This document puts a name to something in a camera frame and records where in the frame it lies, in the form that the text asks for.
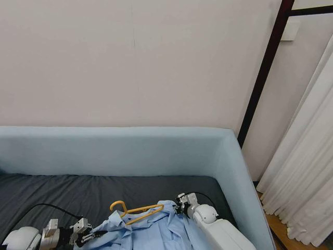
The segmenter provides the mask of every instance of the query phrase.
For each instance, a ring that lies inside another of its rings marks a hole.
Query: black cable
[[[49,206],[49,207],[53,207],[53,208],[55,208],[55,209],[57,209],[57,210],[60,210],[60,211],[64,212],[64,213],[67,214],[67,215],[70,215],[70,216],[72,216],[72,217],[78,219],[78,220],[80,220],[80,219],[82,218],[82,216],[78,216],[78,215],[72,214],[71,212],[68,212],[68,211],[64,210],[63,208],[58,207],[58,206],[56,206],[56,205],[52,205],[52,204],[49,204],[49,203],[38,203],[38,204],[35,204],[35,205],[33,205],[32,207],[26,209],[26,210],[22,213],[22,215],[20,216],[20,218],[17,219],[17,220],[14,222],[14,224],[10,227],[10,229],[9,229],[8,232],[6,233],[4,239],[1,241],[1,245],[4,244],[5,239],[8,237],[8,235],[10,234],[10,232],[14,229],[14,227],[16,227],[16,225],[17,225],[17,224],[18,224],[18,223],[24,218],[24,216],[26,216],[27,213],[29,213],[33,208],[35,208],[35,207],[37,207],[37,206]]]
[[[206,197],[211,203],[212,203],[212,205],[213,205],[213,207],[215,208],[215,210],[216,210],[216,206],[215,206],[215,203],[212,201],[212,199],[211,198],[209,198],[207,195],[205,195],[205,194],[203,194],[203,193],[200,193],[200,192],[189,192],[189,193],[186,193],[186,194],[184,194],[183,196],[185,196],[185,195],[189,195],[190,193],[195,193],[195,194],[201,194],[201,195],[203,195],[204,197]]]

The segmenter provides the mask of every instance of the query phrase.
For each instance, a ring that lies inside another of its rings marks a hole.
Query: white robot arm
[[[87,241],[100,237],[106,231],[90,233],[92,226],[86,218],[81,218],[68,229],[58,227],[58,219],[51,219],[42,235],[33,227],[22,227],[12,231],[4,240],[2,248],[6,250],[50,250],[62,245],[83,246]]]
[[[256,250],[229,221],[217,219],[218,214],[214,207],[199,205],[195,193],[182,193],[176,200],[176,212],[193,219],[214,250]]]

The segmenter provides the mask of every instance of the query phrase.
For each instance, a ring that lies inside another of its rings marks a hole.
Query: white curtain
[[[288,237],[319,246],[333,231],[333,37],[257,187]]]

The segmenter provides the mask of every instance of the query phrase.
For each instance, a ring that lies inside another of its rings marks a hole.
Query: light blue headboard
[[[211,176],[219,182],[240,231],[257,250],[275,249],[230,129],[0,127],[0,171]]]

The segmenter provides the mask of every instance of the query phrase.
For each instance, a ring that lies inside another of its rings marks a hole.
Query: dark gray mattress
[[[67,211],[83,215],[97,226],[111,214],[112,202],[123,200],[128,209],[156,204],[159,200],[175,200],[179,193],[197,191],[207,194],[223,219],[236,226],[234,217],[218,182],[205,176],[103,177],[103,176],[26,176],[0,175],[0,239],[21,213],[37,203],[51,203]],[[199,203],[210,204],[202,195]],[[75,223],[75,218],[51,207],[35,207],[17,225],[45,227],[51,218],[59,226]]]

